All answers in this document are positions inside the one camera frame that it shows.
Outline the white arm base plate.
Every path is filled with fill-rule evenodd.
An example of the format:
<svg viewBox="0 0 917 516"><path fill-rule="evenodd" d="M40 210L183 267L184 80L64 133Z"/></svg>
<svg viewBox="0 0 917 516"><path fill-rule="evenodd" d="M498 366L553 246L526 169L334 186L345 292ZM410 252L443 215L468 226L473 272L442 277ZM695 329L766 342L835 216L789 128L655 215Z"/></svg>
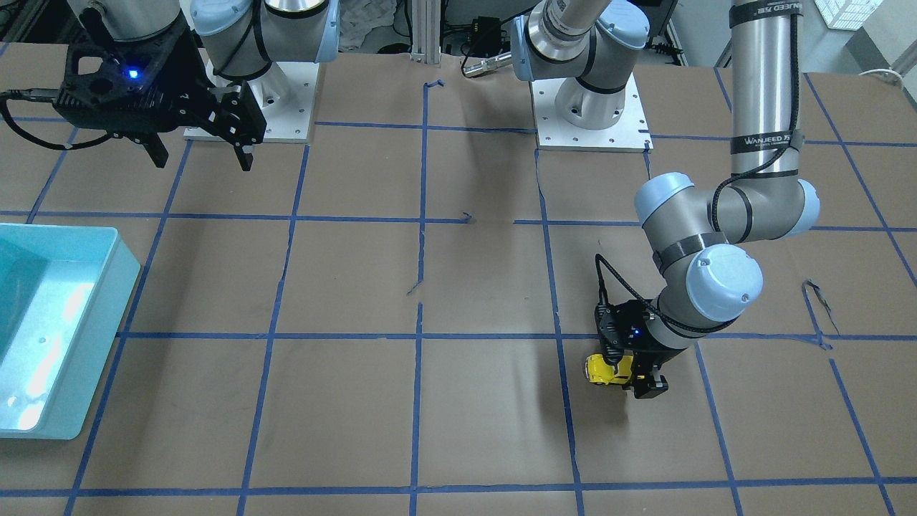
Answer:
<svg viewBox="0 0 917 516"><path fill-rule="evenodd" d="M249 82L267 122L265 143L308 143L321 71L319 63L275 62Z"/></svg>
<svg viewBox="0 0 917 516"><path fill-rule="evenodd" d="M654 144L635 75L610 95L586 90L575 78L531 82L537 147L542 151L642 153Z"/></svg>

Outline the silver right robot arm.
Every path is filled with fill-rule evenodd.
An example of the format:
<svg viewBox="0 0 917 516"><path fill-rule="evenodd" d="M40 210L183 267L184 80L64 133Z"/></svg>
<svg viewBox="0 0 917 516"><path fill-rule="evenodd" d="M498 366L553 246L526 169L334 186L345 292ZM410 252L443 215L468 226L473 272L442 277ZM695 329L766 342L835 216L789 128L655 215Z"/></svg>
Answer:
<svg viewBox="0 0 917 516"><path fill-rule="evenodd" d="M160 135L181 126L226 141L249 171L268 130L256 81L283 62L333 61L337 1L72 1L85 36L67 50L52 107L66 121L169 158Z"/></svg>

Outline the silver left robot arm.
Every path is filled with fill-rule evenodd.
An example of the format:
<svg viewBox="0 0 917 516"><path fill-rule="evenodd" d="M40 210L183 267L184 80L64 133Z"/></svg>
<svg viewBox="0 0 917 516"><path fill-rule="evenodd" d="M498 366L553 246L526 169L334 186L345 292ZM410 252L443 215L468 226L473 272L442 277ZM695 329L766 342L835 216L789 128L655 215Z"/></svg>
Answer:
<svg viewBox="0 0 917 516"><path fill-rule="evenodd" d="M603 274L621 274L596 254L599 351L584 375L638 399L668 390L662 367L701 338L734 324L761 294L759 263L744 242L811 229L821 212L815 187L800 178L799 1L734 1L731 172L713 190L687 174L658 174L635 194L635 212L665 287L613 304ZM560 79L554 105L564 121L605 130L623 107L646 16L628 1L541 1L510 29L519 80Z"/></svg>

